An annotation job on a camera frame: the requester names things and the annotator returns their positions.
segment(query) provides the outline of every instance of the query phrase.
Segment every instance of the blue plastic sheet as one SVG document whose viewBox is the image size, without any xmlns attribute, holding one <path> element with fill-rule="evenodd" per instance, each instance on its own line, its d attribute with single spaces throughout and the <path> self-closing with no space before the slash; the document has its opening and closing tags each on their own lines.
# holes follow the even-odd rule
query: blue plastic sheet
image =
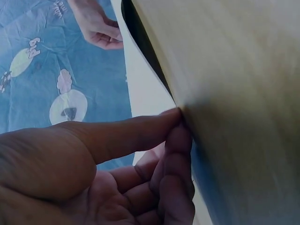
<svg viewBox="0 0 300 225">
<path fill-rule="evenodd" d="M 131 117 L 124 52 L 88 44 L 66 0 L 1 0 L 0 10 L 0 133 Z"/>
</svg>

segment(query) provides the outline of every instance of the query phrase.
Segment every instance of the human hand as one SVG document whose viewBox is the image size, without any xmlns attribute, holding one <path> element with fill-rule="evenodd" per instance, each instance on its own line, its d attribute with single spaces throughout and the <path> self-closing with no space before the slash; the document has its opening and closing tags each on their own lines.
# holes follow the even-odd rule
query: human hand
<svg viewBox="0 0 300 225">
<path fill-rule="evenodd" d="M 103 49 L 123 48 L 116 21 L 110 20 L 96 0 L 68 0 L 85 40 Z"/>
<path fill-rule="evenodd" d="M 191 225 L 190 149 L 178 109 L 0 135 L 0 221 Z M 139 150 L 149 151 L 136 166 L 96 171 L 96 164 Z"/>
</svg>

